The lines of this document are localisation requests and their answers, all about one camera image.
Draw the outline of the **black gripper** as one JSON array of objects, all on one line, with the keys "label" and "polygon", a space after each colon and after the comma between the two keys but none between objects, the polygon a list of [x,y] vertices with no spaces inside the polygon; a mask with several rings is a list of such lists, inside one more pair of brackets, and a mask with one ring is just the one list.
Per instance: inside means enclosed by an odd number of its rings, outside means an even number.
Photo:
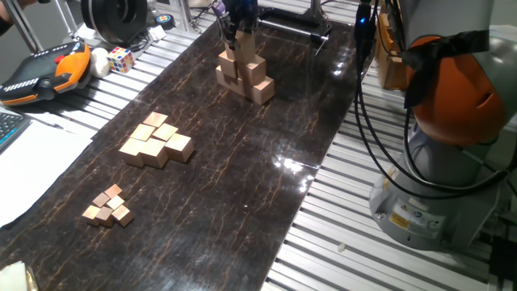
[{"label": "black gripper", "polygon": [[221,36],[225,43],[234,50],[238,24],[245,20],[245,33],[253,34],[259,26],[257,0],[223,0],[228,14],[220,17]]}]

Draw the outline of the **bare person hand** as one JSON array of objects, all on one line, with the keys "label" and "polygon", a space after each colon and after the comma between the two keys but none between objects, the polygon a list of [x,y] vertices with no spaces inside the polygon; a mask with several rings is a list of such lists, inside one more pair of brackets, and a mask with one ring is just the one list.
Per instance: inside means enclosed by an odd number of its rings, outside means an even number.
[{"label": "bare person hand", "polygon": [[[38,0],[18,0],[18,4],[19,6],[24,10],[27,6],[30,6],[34,3],[37,3]],[[1,18],[7,22],[7,23],[10,23],[12,24],[13,21],[12,21],[12,18],[11,16],[9,15],[9,13],[7,12],[6,10],[6,7],[5,5],[3,4],[3,2],[0,2],[0,15],[1,15]]]}]

